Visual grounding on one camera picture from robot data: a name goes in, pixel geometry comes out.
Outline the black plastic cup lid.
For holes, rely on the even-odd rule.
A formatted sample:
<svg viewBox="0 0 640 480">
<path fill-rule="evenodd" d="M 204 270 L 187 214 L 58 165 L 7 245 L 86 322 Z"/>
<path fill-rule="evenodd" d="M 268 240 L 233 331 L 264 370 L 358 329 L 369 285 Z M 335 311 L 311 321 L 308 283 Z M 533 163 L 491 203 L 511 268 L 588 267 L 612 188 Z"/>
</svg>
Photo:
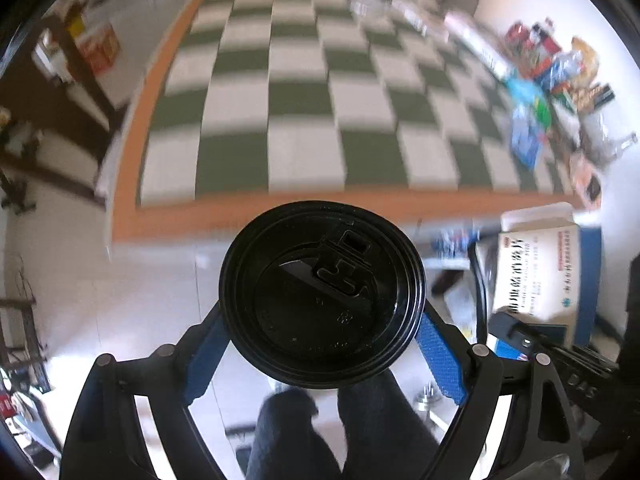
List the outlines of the black plastic cup lid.
<svg viewBox="0 0 640 480">
<path fill-rule="evenodd" d="M 371 211 L 304 200 L 260 214 L 224 256 L 219 304 L 232 344 L 265 375 L 337 389 L 387 370 L 419 330 L 425 270 Z"/>
</svg>

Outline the white cardboard trash box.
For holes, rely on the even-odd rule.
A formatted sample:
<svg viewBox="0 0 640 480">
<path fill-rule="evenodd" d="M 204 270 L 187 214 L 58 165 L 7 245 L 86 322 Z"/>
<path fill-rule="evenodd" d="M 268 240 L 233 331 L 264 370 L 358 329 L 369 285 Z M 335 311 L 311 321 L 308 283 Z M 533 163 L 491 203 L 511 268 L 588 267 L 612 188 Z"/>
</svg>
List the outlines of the white cardboard trash box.
<svg viewBox="0 0 640 480">
<path fill-rule="evenodd" d="M 488 330 L 507 341 L 520 322 L 555 344 L 589 344 L 596 324 L 602 235 L 578 222 L 567 202 L 515 209 L 500 217 L 496 261 L 489 266 Z"/>
</svg>

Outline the orange white snack packet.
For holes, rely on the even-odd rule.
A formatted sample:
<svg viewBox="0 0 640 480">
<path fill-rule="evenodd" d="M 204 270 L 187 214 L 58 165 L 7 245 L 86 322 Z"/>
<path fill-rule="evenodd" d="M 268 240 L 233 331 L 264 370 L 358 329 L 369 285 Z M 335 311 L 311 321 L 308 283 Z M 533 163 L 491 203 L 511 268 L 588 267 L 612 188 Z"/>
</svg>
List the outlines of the orange white snack packet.
<svg viewBox="0 0 640 480">
<path fill-rule="evenodd" d="M 602 203 L 602 185 L 592 163 L 583 152 L 570 156 L 570 180 L 588 210 L 598 210 Z"/>
</svg>

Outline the blue plastic bag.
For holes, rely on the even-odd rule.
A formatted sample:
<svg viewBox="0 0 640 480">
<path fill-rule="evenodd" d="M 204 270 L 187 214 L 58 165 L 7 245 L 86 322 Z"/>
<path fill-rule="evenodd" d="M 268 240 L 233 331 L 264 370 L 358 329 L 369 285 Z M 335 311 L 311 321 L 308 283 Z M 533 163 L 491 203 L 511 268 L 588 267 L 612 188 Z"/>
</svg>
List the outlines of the blue plastic bag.
<svg viewBox="0 0 640 480">
<path fill-rule="evenodd" d="M 544 92 L 533 81 L 512 76 L 506 81 L 514 107 L 511 116 L 510 147 L 518 161 L 534 170 L 542 140 L 552 124 Z"/>
</svg>

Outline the brown wooden chair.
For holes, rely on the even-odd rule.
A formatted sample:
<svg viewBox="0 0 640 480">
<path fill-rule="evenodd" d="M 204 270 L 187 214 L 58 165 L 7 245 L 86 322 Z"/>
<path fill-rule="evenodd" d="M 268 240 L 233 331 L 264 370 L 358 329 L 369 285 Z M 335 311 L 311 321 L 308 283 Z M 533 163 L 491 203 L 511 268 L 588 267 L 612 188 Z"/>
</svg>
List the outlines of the brown wooden chair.
<svg viewBox="0 0 640 480">
<path fill-rule="evenodd" d="M 68 93 L 68 85 L 53 82 L 37 66 L 34 51 L 40 36 L 50 32 L 55 42 L 67 58 L 76 82 L 88 94 L 90 100 L 104 116 L 106 126 L 77 103 Z M 116 107 L 107 97 L 90 65 L 82 57 L 76 42 L 62 21 L 55 15 L 48 15 L 34 25 L 24 37 L 22 44 L 12 52 L 4 52 L 1 64 L 1 108 L 10 113 L 11 120 L 27 124 L 40 131 L 51 131 L 83 150 L 101 169 L 108 150 L 112 146 L 124 122 L 127 105 Z M 81 200 L 105 209 L 106 199 L 99 196 L 95 185 L 88 185 L 61 174 L 46 165 L 40 165 L 36 156 L 14 154 L 1 140 L 1 188 L 6 199 L 18 208 L 25 208 L 24 188 L 15 191 L 5 189 L 9 183 L 2 170 L 15 172 L 19 177 L 40 181 L 73 195 Z"/>
</svg>

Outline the long white package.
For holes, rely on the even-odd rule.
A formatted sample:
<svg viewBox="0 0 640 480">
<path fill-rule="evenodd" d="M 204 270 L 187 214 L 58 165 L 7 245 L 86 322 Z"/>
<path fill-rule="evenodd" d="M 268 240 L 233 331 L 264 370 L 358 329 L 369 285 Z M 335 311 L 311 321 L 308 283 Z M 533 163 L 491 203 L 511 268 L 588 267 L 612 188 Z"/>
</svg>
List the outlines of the long white package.
<svg viewBox="0 0 640 480">
<path fill-rule="evenodd" d="M 516 75 L 516 66 L 504 54 L 499 40 L 472 16 L 449 10 L 444 25 L 498 80 L 507 81 Z"/>
</svg>

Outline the checkered green white mat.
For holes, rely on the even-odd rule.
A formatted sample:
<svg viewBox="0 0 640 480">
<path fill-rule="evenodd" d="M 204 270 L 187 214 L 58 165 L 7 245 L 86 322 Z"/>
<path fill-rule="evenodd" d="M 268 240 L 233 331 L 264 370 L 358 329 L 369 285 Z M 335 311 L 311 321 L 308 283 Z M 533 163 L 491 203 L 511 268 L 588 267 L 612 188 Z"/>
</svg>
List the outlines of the checkered green white mat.
<svg viewBox="0 0 640 480">
<path fill-rule="evenodd" d="M 242 226 L 292 200 L 399 223 L 578 204 L 509 146 L 506 89 L 454 41 L 348 0 L 190 0 L 131 103 L 114 243 Z"/>
</svg>

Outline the orange cardboard box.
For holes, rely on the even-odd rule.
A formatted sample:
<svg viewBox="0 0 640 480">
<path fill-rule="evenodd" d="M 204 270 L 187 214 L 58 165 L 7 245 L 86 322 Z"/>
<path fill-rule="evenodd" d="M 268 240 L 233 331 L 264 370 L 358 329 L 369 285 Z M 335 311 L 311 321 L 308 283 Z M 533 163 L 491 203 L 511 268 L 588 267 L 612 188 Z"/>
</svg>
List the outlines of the orange cardboard box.
<svg viewBox="0 0 640 480">
<path fill-rule="evenodd" d="M 90 32 L 78 44 L 78 50 L 91 68 L 93 75 L 109 70 L 120 52 L 120 43 L 113 25 L 106 22 Z"/>
</svg>

